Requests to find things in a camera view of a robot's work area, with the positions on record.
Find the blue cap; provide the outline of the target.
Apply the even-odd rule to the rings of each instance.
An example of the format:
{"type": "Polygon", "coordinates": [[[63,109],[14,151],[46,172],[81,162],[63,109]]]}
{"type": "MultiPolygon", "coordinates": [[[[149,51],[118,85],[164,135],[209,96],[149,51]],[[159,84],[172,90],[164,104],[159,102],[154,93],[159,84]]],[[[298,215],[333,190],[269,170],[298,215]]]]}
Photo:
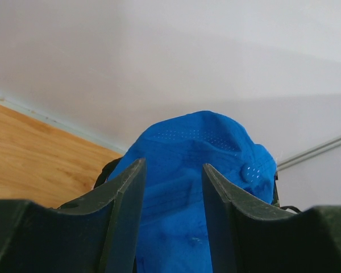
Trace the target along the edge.
{"type": "Polygon", "coordinates": [[[271,203],[277,165],[235,120],[198,111],[146,129],[110,174],[146,160],[138,272],[211,272],[202,166],[215,167],[250,194],[271,203]]]}

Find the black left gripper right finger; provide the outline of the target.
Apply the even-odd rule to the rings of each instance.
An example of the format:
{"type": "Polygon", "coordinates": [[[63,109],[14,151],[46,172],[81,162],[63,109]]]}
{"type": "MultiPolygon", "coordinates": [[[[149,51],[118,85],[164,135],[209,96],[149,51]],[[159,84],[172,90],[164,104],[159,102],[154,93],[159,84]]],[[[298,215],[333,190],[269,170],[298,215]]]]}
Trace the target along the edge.
{"type": "Polygon", "coordinates": [[[210,164],[203,166],[202,190],[214,272],[341,272],[341,206],[291,213],[210,164]]]}

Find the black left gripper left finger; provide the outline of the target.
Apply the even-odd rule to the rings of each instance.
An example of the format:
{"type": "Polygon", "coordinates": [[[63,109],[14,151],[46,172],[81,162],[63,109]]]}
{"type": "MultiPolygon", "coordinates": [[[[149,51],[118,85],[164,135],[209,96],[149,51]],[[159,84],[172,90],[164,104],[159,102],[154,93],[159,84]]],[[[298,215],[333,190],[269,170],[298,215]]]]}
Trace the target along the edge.
{"type": "Polygon", "coordinates": [[[59,208],[0,200],[0,272],[135,272],[146,163],[59,208]]]}

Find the black gold-logo baseball cap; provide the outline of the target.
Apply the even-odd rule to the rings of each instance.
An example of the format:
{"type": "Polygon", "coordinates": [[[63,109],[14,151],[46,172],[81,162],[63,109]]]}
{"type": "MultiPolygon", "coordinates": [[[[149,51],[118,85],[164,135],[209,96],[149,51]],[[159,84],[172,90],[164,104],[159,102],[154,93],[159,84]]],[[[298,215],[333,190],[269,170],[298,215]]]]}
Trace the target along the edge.
{"type": "MultiPolygon", "coordinates": [[[[115,170],[115,167],[118,165],[122,158],[117,158],[112,160],[111,162],[107,163],[103,168],[100,175],[97,177],[96,182],[94,184],[94,189],[102,184],[104,184],[107,181],[107,178],[110,176],[110,174],[115,170]]],[[[272,205],[276,207],[280,207],[278,192],[277,192],[277,185],[276,181],[278,180],[278,172],[275,173],[275,182],[274,182],[274,190],[273,190],[273,201],[272,205]]]]}

